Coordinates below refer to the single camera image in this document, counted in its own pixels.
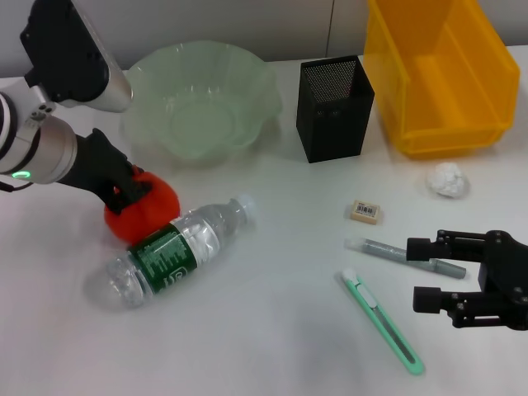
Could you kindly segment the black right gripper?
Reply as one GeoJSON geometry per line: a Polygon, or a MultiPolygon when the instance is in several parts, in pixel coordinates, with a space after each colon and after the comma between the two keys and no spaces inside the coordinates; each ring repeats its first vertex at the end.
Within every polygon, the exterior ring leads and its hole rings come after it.
{"type": "Polygon", "coordinates": [[[410,262],[449,259],[481,263],[478,282],[482,292],[415,286],[412,308],[416,313],[445,311],[455,328],[527,329],[527,246],[509,233],[439,230],[434,241],[409,238],[406,258],[410,262]]]}

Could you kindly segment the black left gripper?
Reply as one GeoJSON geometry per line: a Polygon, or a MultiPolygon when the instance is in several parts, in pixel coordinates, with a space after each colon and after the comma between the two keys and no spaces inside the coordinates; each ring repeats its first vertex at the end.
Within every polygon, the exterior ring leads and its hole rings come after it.
{"type": "Polygon", "coordinates": [[[73,165],[58,183],[93,193],[113,214],[152,190],[152,183],[142,179],[144,170],[131,164],[99,129],[87,137],[76,134],[75,142],[73,165]]]}

